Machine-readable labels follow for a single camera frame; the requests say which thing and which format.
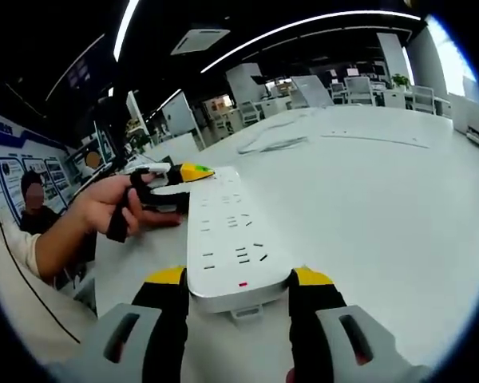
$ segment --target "ceiling light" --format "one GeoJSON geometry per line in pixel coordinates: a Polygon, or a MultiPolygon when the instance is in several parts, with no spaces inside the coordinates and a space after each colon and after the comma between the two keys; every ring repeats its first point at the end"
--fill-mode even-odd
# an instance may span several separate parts
{"type": "Polygon", "coordinates": [[[392,12],[390,10],[348,10],[345,12],[336,12],[334,14],[321,14],[319,16],[314,16],[313,18],[306,18],[304,20],[300,20],[299,22],[292,22],[291,24],[287,24],[285,26],[281,26],[275,30],[271,30],[270,32],[266,32],[265,34],[261,34],[257,38],[252,38],[250,41],[245,42],[244,44],[237,46],[230,52],[226,53],[222,57],[218,58],[217,60],[214,60],[210,65],[208,65],[206,68],[202,69],[200,72],[204,73],[207,72],[210,68],[221,62],[222,60],[225,60],[227,57],[231,56],[232,54],[238,52],[239,50],[242,50],[243,48],[249,46],[250,44],[253,44],[255,42],[258,42],[259,40],[262,40],[264,38],[267,38],[268,36],[271,36],[272,34],[277,34],[278,32],[282,30],[287,30],[289,28],[292,28],[293,26],[300,26],[302,24],[306,24],[308,22],[315,22],[317,20],[323,20],[324,18],[336,18],[339,16],[351,16],[354,14],[378,14],[378,15],[385,15],[385,16],[398,16],[400,18],[411,18],[412,20],[421,20],[420,17],[418,16],[413,16],[412,14],[402,14],[399,12],[392,12]]]}
{"type": "Polygon", "coordinates": [[[67,69],[65,70],[65,72],[59,77],[59,79],[57,80],[57,82],[55,83],[55,85],[53,86],[53,88],[49,91],[48,93],[48,96],[46,96],[46,99],[45,101],[48,101],[49,97],[52,95],[53,91],[55,90],[55,88],[57,88],[58,84],[62,81],[62,79],[65,77],[65,75],[69,72],[69,70],[71,68],[74,67],[74,65],[84,56],[84,54],[86,54],[87,52],[89,52],[89,50],[95,46],[103,37],[105,36],[105,34],[102,34],[100,37],[98,37],[92,44],[90,44],[87,48],[85,48],[85,50],[80,53],[80,55],[74,59],[73,63],[67,67],[67,69]]]}
{"type": "Polygon", "coordinates": [[[126,30],[128,30],[129,22],[137,8],[139,0],[129,0],[128,6],[126,7],[125,15],[122,17],[121,26],[119,26],[119,32],[117,32],[117,39],[115,41],[115,46],[113,47],[113,56],[115,61],[119,61],[119,55],[121,54],[122,42],[125,40],[126,30]]]}
{"type": "Polygon", "coordinates": [[[175,55],[206,50],[221,38],[224,38],[229,32],[231,31],[212,28],[189,30],[170,54],[175,55]]]}
{"type": "Polygon", "coordinates": [[[181,89],[178,89],[177,91],[175,91],[167,100],[164,101],[163,104],[160,105],[160,107],[156,110],[157,112],[160,111],[161,108],[163,108],[172,98],[174,98],[175,96],[177,96],[177,94],[181,91],[181,89]]]}

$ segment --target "person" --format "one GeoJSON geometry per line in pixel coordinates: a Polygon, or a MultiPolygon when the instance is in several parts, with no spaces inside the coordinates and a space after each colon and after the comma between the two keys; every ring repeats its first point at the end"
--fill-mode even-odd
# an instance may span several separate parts
{"type": "Polygon", "coordinates": [[[44,204],[45,193],[41,177],[29,170],[22,177],[21,188],[25,210],[20,219],[20,230],[32,235],[47,232],[57,222],[59,215],[44,204]]]}
{"type": "MultiPolygon", "coordinates": [[[[150,182],[151,175],[144,175],[150,182]]],[[[63,361],[78,347],[51,317],[19,274],[19,270],[49,307],[58,321],[77,339],[85,337],[96,317],[81,303],[63,295],[43,281],[53,279],[62,268],[78,256],[77,249],[86,234],[106,233],[116,204],[130,186],[128,176],[105,178],[85,189],[44,234],[31,235],[20,231],[10,215],[0,212],[0,303],[11,325],[30,352],[40,362],[63,361]]],[[[175,226],[180,223],[176,213],[142,210],[137,192],[128,193],[129,207],[122,209],[128,224],[128,235],[135,235],[142,225],[175,226]]]]}

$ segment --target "gray gripper base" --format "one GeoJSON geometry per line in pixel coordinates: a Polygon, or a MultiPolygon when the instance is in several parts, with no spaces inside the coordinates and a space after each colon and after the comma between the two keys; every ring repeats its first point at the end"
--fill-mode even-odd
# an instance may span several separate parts
{"type": "Polygon", "coordinates": [[[412,366],[396,350],[395,338],[358,306],[317,311],[330,346],[335,383],[410,383],[425,381],[430,369],[412,366]],[[372,353],[366,364],[357,363],[341,319],[352,317],[372,353]]]}
{"type": "Polygon", "coordinates": [[[48,370],[64,382],[141,383],[144,356],[161,310],[120,304],[99,319],[81,343],[79,354],[64,364],[49,365],[48,370]],[[105,355],[117,336],[123,320],[136,317],[131,333],[115,363],[105,355]]]}

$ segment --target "ceiling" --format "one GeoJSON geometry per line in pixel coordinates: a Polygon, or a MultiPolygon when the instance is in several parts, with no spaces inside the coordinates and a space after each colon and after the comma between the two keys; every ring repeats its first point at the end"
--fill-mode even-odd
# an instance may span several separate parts
{"type": "MultiPolygon", "coordinates": [[[[117,78],[128,89],[139,90],[141,110],[149,113],[179,88],[193,98],[216,94],[227,86],[224,72],[243,59],[276,72],[277,68],[311,60],[316,53],[328,60],[379,55],[379,50],[369,48],[374,43],[364,30],[341,28],[397,28],[394,32],[405,44],[423,27],[415,20],[380,15],[308,22],[264,38],[201,74],[204,67],[238,45],[304,18],[344,10],[415,12],[402,0],[306,0],[287,8],[270,0],[140,0],[118,65],[113,59],[113,45],[127,4],[126,0],[72,0],[42,5],[0,2],[0,25],[8,28],[0,34],[0,113],[55,139],[75,143],[75,125],[117,78]],[[231,32],[206,51],[170,56],[188,30],[202,27],[231,32]],[[336,31],[305,36],[323,30],[336,31]],[[292,38],[295,40],[273,46],[292,38]],[[84,55],[92,86],[71,88],[64,77],[66,70],[96,40],[84,55]]],[[[370,36],[375,36],[377,30],[370,31],[370,36]]]]}

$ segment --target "white power strip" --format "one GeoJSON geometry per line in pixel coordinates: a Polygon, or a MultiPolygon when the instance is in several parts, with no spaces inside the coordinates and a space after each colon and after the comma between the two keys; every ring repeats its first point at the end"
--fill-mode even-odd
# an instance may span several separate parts
{"type": "Polygon", "coordinates": [[[259,207],[234,168],[192,183],[188,221],[188,287],[207,312],[277,299],[291,272],[259,207]]]}

